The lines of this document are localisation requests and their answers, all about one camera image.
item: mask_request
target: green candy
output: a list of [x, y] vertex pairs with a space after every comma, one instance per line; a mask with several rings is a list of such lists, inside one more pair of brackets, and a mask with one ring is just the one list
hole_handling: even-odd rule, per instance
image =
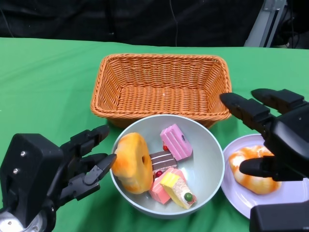
[[193, 196], [190, 192], [187, 192], [185, 195], [184, 195], [184, 199], [187, 201], [187, 202], [191, 202], [193, 200]]

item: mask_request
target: metal screw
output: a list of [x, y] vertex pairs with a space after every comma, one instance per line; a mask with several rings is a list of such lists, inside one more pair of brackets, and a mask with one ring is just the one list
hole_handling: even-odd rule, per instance
[[14, 170], [13, 170], [13, 174], [17, 174], [19, 172], [19, 170], [17, 169], [17, 168], [15, 168]]

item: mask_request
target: toy bread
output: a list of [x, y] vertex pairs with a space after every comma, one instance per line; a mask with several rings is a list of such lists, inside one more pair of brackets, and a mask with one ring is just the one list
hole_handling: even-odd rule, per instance
[[266, 147], [258, 145], [244, 147], [229, 157], [229, 163], [235, 180], [256, 194], [268, 194], [276, 191], [281, 186], [281, 182], [276, 182], [271, 177], [250, 176], [239, 171], [239, 166], [244, 160], [263, 156], [273, 156], [273, 154]]
[[189, 209], [197, 200], [185, 181], [176, 174], [166, 173], [160, 184], [172, 200], [182, 208]]
[[192, 155], [191, 144], [176, 124], [162, 130], [160, 136], [177, 161]]
[[153, 169], [144, 138], [138, 133], [123, 136], [115, 154], [112, 172], [124, 188], [134, 194], [148, 191], [153, 183]]

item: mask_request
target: robotic hand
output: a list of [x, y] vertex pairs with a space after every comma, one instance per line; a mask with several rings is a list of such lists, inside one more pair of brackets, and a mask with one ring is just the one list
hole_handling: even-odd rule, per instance
[[[256, 89], [254, 99], [235, 93], [220, 95], [232, 115], [262, 134], [264, 145], [275, 155], [249, 159], [239, 170], [248, 175], [272, 177], [275, 181], [300, 181], [309, 177], [309, 103], [286, 89]], [[278, 110], [275, 117], [266, 106]], [[251, 209], [251, 232], [309, 231], [309, 201], [258, 205]]]
[[108, 126], [86, 130], [61, 147], [40, 134], [14, 135], [0, 168], [0, 232], [50, 232], [59, 207], [99, 190], [116, 155], [83, 156], [108, 133]]

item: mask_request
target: light blue bowl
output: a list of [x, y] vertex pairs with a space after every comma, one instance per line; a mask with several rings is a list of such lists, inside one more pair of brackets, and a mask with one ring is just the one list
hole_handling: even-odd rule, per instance
[[204, 126], [182, 116], [155, 115], [133, 123], [119, 135], [112, 152], [115, 152], [119, 139], [131, 132], [138, 132], [144, 137], [150, 154], [162, 151], [160, 133], [174, 123], [193, 147], [193, 155], [178, 162], [178, 168], [182, 170], [189, 188], [197, 197], [197, 202], [190, 209], [183, 209], [172, 200], [163, 205], [153, 200], [148, 192], [131, 194], [111, 171], [112, 181], [121, 195], [139, 211], [156, 218], [175, 219], [200, 209], [218, 191], [225, 171], [223, 152], [216, 138]]

